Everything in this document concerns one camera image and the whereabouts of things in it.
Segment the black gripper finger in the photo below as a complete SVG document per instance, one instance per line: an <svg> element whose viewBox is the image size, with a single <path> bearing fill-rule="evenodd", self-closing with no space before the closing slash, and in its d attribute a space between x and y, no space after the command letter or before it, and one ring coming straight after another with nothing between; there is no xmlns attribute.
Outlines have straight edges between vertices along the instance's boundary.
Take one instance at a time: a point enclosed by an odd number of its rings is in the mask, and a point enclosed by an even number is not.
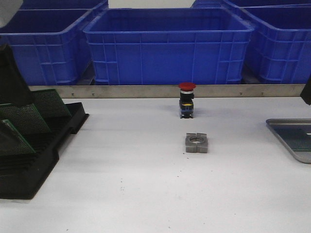
<svg viewBox="0 0 311 233"><path fill-rule="evenodd" d="M8 44L0 46L0 96L17 107L33 103L33 96L22 77Z"/></svg>
<svg viewBox="0 0 311 233"><path fill-rule="evenodd" d="M300 97L307 105L311 105L311 83L310 82L306 83L306 85L304 86L300 94Z"/></svg>

